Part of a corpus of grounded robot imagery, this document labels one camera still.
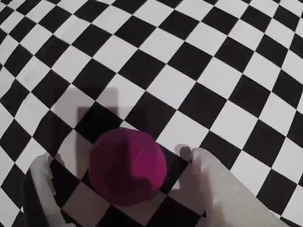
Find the black and white checkered floor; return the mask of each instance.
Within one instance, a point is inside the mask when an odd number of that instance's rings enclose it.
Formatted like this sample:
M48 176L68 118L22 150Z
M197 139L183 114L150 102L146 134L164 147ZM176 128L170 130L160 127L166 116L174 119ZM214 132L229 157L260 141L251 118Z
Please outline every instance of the black and white checkered floor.
M0 226L24 225L20 185L46 153L77 226L202 227L182 144L303 226L302 12L302 0L2 0ZM119 126L150 133L169 169L127 209L87 176L89 148Z

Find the white square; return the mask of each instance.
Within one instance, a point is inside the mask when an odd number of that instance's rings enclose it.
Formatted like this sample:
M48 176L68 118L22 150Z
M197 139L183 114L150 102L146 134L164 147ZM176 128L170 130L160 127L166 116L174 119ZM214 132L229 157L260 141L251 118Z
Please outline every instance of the white square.
M29 93L22 102L15 119L17 122L33 136L41 119L48 112L48 108L34 96Z
M33 56L16 79L29 91L32 91L47 75L49 70L50 68L47 65Z
M130 123L127 123L126 121L123 121L123 122L120 124L120 127L126 128L126 129L134 129L134 130L137 130L134 126L132 126Z
M2 104L0 104L0 138L3 136L13 120L13 116L10 115Z
M303 12L303 3L298 0L281 0L280 6L301 17Z
M52 69L68 82L72 83L90 59L91 57L87 54L73 46L69 46L53 65Z
M215 6L237 18L240 18L248 7L248 4L241 0L219 0Z
M255 51L261 42L263 32L243 20L238 20L229 33L229 37Z
M47 154L47 151L34 138L31 138L16 164L26 174L33 160L44 154Z
M295 32L296 32L296 34L298 34L299 36L301 36L303 38L303 19L302 18L300 18Z
M63 162L77 178L82 179L89 167L92 144L73 130L63 141L55 158Z
M282 217L303 226L303 188L297 185L292 197L290 198Z
M279 6L279 4L273 0L252 0L250 5L270 17L274 16L276 9Z
M241 151L231 168L232 174L245 185L255 196L262 187L270 167Z
M69 11L70 13L75 13L81 6L84 5L88 0L61 0L58 6Z
M158 27L174 9L156 0L147 0L136 12L135 16Z
M119 72L136 50L133 45L113 35L93 58L111 70Z
M194 174L193 165L188 165L168 196L195 213L203 215L206 210L205 196L200 191L198 177Z
M168 105L178 109L196 82L165 65L147 91Z
M11 160L8 154L0 147L0 185L4 182L13 165L13 160Z
M119 210L132 217L134 220L145 226L147 222L154 215L160 204L165 199L166 195L161 191L151 198L150 200L135 204L130 207L119 207Z
M14 80L15 77L5 67L0 69L0 98L7 93Z
M110 204L105 199L80 182L62 210L80 225L95 227L109 206Z
M94 102L91 97L84 94L74 85L70 85L53 105L52 111L74 128Z
M214 56L226 37L227 35L218 30L204 23L199 23L192 33L190 33L186 42Z
M54 7L55 4L49 1L40 1L34 8L32 8L31 11L28 12L27 17L36 23L39 23L40 20L42 20L42 18L44 18Z
M186 115L176 111L157 139L168 150L179 155L176 146L185 144L197 148L208 133L208 129Z
M72 44L90 25L89 22L71 15L58 29L54 35Z
M0 44L0 63L4 65L11 53L18 46L18 42L14 40L10 35L7 35L3 42Z
M279 73L278 66L254 52L243 74L271 91Z
M227 101L210 130L242 149L257 120L255 116Z
M24 16L18 11L14 11L0 26L7 34L22 20Z
M213 7L213 5L203 0L183 0L176 10L198 21L202 21Z
M289 49L294 37L294 31L282 25L280 22L272 19L266 29L265 34L282 44L284 47Z
M10 2L9 7L11 7L12 9L17 9L25 1L26 0L13 0Z
M134 105L145 91L133 82L116 74L101 93L97 102L111 111L115 111L121 119L127 117Z
M297 111L303 114L303 93L301 94L301 98L297 107Z
M182 45L183 40L174 35L156 28L141 45L140 50L167 63Z
M303 84L303 59L296 55L291 50L288 50L284 59L282 69Z
M93 21L93 24L114 34L130 17L131 14L115 6L109 6Z
M303 149L286 137L272 169L299 183L303 174Z
M0 201L1 223L3 226L12 226L20 210L2 188L0 188Z
M212 58L197 82L228 99L241 76L233 67Z
M36 54L51 36L52 33L50 31L36 24L23 38L21 45L27 48L32 54Z
M287 135L295 109L274 93L270 93L260 119L283 135Z

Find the magenta ball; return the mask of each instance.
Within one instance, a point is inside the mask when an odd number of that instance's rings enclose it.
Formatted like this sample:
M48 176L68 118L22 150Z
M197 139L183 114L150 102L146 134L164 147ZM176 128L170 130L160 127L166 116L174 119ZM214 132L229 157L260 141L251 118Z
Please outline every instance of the magenta ball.
M104 133L89 161L95 190L118 206L131 206L154 196L167 167L158 143L147 133L119 128Z

